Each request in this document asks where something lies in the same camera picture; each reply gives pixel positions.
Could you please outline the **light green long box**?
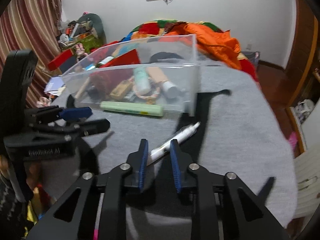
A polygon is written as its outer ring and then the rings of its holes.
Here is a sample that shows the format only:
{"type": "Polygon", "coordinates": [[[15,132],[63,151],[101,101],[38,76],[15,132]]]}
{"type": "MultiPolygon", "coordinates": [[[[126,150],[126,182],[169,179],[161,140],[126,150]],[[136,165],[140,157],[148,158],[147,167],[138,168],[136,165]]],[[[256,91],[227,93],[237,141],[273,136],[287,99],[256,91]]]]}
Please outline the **light green long box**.
{"type": "Polygon", "coordinates": [[[100,108],[104,111],[162,117],[163,107],[144,103],[102,101],[100,108]]]}

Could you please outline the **dark green round bottle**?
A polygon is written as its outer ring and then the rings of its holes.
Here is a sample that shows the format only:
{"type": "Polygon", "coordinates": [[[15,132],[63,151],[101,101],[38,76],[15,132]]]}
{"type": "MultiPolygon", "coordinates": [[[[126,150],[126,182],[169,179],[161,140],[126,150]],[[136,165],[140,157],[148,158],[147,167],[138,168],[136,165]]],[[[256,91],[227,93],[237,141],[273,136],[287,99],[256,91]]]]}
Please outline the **dark green round bottle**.
{"type": "Polygon", "coordinates": [[[96,67],[97,67],[97,68],[100,68],[101,66],[109,63],[109,62],[110,62],[111,60],[113,60],[113,59],[114,59],[114,57],[108,56],[108,57],[102,59],[101,61],[99,61],[99,62],[96,64],[96,67]]]}

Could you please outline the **mint green small bottle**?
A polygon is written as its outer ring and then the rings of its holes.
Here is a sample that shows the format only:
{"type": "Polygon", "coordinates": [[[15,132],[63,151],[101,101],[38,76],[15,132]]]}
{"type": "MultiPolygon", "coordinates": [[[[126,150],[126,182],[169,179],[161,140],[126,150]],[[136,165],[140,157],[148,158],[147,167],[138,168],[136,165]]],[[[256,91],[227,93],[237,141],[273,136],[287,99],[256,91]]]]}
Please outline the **mint green small bottle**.
{"type": "Polygon", "coordinates": [[[149,76],[144,68],[136,68],[133,71],[136,90],[140,95],[148,94],[151,90],[149,76]]]}

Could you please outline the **beige tube white cap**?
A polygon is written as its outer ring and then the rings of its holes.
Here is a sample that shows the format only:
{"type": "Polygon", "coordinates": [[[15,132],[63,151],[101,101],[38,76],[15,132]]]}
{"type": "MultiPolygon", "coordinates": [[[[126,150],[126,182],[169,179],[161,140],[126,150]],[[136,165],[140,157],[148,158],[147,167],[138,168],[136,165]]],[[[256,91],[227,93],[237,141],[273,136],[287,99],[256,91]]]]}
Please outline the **beige tube white cap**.
{"type": "Polygon", "coordinates": [[[174,99],[178,97],[178,87],[169,80],[161,68],[147,67],[146,70],[154,83],[160,87],[166,98],[174,99]]]}

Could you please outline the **blue white booklet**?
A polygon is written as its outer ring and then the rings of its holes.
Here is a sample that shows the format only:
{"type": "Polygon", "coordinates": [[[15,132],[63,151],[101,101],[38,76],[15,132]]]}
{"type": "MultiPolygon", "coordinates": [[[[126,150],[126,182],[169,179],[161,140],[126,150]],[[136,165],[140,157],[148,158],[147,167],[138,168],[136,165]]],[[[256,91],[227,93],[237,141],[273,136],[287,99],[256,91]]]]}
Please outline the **blue white booklet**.
{"type": "Polygon", "coordinates": [[[44,93],[53,96],[60,96],[65,87],[65,83],[60,76],[52,77],[47,83],[44,93]]]}

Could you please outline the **red rectangular box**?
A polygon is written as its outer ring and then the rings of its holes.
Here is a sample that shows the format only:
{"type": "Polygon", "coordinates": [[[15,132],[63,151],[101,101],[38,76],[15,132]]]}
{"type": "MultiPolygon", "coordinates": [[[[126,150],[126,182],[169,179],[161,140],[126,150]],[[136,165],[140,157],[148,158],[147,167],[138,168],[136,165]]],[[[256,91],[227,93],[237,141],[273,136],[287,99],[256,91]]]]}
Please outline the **red rectangular box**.
{"type": "Polygon", "coordinates": [[[50,71],[54,71],[59,68],[65,61],[73,56],[73,52],[71,49],[67,49],[57,55],[52,61],[47,64],[47,67],[50,71]]]}

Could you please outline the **pink bunny toy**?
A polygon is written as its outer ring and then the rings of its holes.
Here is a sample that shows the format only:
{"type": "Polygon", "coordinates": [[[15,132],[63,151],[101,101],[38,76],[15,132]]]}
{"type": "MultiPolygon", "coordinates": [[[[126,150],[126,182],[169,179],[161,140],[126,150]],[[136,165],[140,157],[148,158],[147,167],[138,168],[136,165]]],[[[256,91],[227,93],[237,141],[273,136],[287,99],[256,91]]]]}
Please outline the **pink bunny toy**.
{"type": "Polygon", "coordinates": [[[75,45],[75,53],[76,53],[76,57],[78,60],[81,60],[84,57],[88,56],[88,54],[86,53],[86,51],[81,43],[77,43],[75,45]]]}

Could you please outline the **green gift bag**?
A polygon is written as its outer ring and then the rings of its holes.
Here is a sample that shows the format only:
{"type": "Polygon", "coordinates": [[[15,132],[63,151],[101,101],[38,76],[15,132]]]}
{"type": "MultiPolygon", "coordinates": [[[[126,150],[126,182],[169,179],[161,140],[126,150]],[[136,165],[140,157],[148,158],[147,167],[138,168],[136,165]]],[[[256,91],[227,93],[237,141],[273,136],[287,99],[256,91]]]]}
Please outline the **green gift bag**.
{"type": "Polygon", "coordinates": [[[96,38],[94,35],[88,35],[85,38],[78,40],[76,44],[81,43],[85,52],[90,54],[93,49],[98,49],[102,46],[102,41],[99,38],[96,38]]]}

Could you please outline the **clear plastic storage bin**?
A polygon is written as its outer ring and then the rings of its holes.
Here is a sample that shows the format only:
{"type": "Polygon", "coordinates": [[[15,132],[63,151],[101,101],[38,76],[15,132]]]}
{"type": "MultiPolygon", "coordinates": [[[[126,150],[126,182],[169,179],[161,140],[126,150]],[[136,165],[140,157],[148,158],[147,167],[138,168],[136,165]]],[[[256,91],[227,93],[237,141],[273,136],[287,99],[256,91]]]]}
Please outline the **clear plastic storage bin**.
{"type": "Polygon", "coordinates": [[[81,57],[62,79],[77,107],[193,116],[199,90],[196,37],[157,36],[104,46],[81,57]]]}

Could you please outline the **striped curtain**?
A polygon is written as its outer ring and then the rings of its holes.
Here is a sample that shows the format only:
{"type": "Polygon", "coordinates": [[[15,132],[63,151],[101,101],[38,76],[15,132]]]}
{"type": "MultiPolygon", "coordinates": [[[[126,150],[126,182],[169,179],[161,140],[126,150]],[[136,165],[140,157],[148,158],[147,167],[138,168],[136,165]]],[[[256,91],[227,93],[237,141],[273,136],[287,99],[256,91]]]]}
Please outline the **striped curtain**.
{"type": "Polygon", "coordinates": [[[61,21],[61,0],[11,0],[1,15],[1,65],[10,51],[31,49],[38,58],[27,92],[27,106],[36,107],[51,77],[61,70],[48,64],[60,54],[57,44],[61,21]]]}

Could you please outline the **grey blanket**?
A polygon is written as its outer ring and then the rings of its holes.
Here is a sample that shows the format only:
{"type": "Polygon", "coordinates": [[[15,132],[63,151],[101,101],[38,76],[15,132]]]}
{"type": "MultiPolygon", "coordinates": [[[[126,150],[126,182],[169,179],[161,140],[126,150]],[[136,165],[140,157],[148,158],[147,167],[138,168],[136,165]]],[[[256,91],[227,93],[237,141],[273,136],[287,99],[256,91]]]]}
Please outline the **grey blanket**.
{"type": "MultiPolygon", "coordinates": [[[[210,172],[235,172],[254,193],[275,177],[267,208],[287,226],[297,205],[293,153],[263,93],[248,74],[219,64],[202,66],[200,75],[200,107],[193,119],[200,127],[182,150],[210,172]]],[[[184,126],[178,113],[151,118],[94,111],[92,119],[102,118],[110,121],[109,132],[86,140],[103,173],[123,163],[142,139],[156,148],[184,126]]],[[[170,158],[150,166],[145,182],[155,182],[156,204],[127,208],[128,239],[189,239],[189,208],[177,199],[170,158]]]]}

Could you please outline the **grey plush toy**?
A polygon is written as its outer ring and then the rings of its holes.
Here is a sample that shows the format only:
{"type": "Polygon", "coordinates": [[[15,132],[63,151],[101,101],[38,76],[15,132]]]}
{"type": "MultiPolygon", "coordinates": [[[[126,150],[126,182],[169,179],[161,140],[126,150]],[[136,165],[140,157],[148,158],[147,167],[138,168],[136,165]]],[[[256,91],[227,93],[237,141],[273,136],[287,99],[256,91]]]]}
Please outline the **grey plush toy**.
{"type": "Polygon", "coordinates": [[[78,19],[78,23],[87,22],[87,21],[92,22],[92,28],[95,29],[95,33],[97,34],[97,37],[101,39],[103,43],[105,43],[106,36],[105,36],[104,27],[103,27],[101,18],[97,14],[87,13],[82,15],[78,19]]]}

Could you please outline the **colourful patchwork quilt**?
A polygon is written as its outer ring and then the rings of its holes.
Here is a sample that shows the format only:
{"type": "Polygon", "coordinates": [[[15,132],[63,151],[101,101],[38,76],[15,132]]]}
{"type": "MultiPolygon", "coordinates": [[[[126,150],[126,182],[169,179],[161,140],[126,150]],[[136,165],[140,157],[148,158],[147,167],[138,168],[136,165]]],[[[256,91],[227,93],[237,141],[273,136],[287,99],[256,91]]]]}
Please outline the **colourful patchwork quilt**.
{"type": "MultiPolygon", "coordinates": [[[[131,40],[136,40],[136,39],[141,39],[141,38],[149,38],[149,37],[156,37],[156,36],[165,36],[165,28],[175,22],[184,22],[184,21],[177,21],[177,20],[155,20],[155,21],[151,21],[151,22],[145,22],[137,27],[135,27],[135,29],[133,29],[127,36],[125,36],[121,41],[125,42],[125,41],[131,41],[131,40]]],[[[199,23],[199,24],[203,24],[206,25],[208,27],[210,27],[211,29],[213,29],[214,31],[223,31],[222,29],[220,29],[219,27],[217,27],[216,25],[210,23],[210,22],[195,22],[195,23],[199,23]]],[[[201,50],[198,45],[197,48],[200,52],[204,53],[205,55],[207,55],[208,57],[210,57],[211,59],[217,60],[215,59],[213,56],[209,55],[206,51],[201,50]]],[[[255,67],[253,65],[253,63],[251,63],[249,61],[249,59],[242,53],[240,52],[240,54],[238,55],[238,60],[241,64],[241,70],[242,72],[247,73],[248,75],[250,75],[252,77],[252,79],[255,82],[258,82],[258,77],[257,77],[257,72],[255,70],[255,67]]]]}

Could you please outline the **pink slipper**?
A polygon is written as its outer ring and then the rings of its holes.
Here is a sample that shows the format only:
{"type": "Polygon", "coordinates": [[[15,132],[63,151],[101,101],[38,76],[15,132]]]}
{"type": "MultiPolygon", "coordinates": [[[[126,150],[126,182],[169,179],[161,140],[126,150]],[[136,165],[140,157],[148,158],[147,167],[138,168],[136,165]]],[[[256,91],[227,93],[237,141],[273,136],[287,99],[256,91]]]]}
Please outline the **pink slipper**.
{"type": "Polygon", "coordinates": [[[295,132],[292,132],[288,138],[288,142],[292,148],[292,150],[294,151],[297,144],[298,144],[298,139],[297,139],[297,135],[295,132]]]}

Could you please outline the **orange puffer jacket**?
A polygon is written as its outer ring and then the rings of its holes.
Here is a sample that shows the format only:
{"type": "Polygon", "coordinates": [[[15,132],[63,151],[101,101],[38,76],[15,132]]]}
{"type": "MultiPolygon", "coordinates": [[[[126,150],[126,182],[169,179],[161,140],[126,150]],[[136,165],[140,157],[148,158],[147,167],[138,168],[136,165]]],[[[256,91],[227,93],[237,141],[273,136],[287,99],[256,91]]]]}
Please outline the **orange puffer jacket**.
{"type": "Polygon", "coordinates": [[[196,36],[197,45],[215,59],[227,66],[241,70],[238,55],[241,52],[240,42],[231,37],[230,31],[214,31],[210,27],[199,23],[175,22],[165,29],[165,36],[190,35],[196,36]]]}

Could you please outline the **wooden wardrobe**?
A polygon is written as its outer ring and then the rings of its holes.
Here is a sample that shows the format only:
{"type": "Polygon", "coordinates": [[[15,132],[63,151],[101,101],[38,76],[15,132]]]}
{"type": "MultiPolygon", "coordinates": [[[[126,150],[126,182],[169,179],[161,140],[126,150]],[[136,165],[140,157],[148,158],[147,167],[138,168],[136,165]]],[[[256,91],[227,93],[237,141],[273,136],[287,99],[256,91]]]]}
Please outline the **wooden wardrobe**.
{"type": "Polygon", "coordinates": [[[297,157],[306,150],[306,146],[303,145],[302,132],[299,131],[300,125],[295,120],[293,107],[301,100],[303,90],[310,79],[317,48],[319,23],[306,0],[295,0],[295,2],[295,35],[285,69],[291,93],[285,110],[297,138],[297,144],[293,148],[293,155],[297,157]]]}

